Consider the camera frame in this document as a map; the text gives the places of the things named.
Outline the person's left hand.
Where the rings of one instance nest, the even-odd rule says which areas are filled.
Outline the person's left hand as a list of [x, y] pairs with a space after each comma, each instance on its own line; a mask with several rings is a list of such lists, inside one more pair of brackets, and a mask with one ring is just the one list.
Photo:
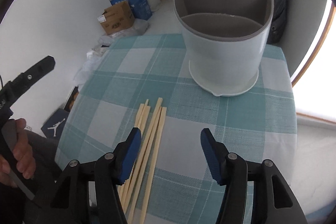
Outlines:
[[[18, 141], [14, 147], [13, 153], [18, 161], [17, 170], [24, 178], [30, 179], [33, 177], [36, 170], [36, 163], [33, 157], [33, 149], [29, 145], [29, 140], [26, 133], [26, 120], [23, 118], [15, 121]], [[11, 169], [9, 163], [1, 156], [1, 184], [16, 188], [17, 184], [9, 177]]]

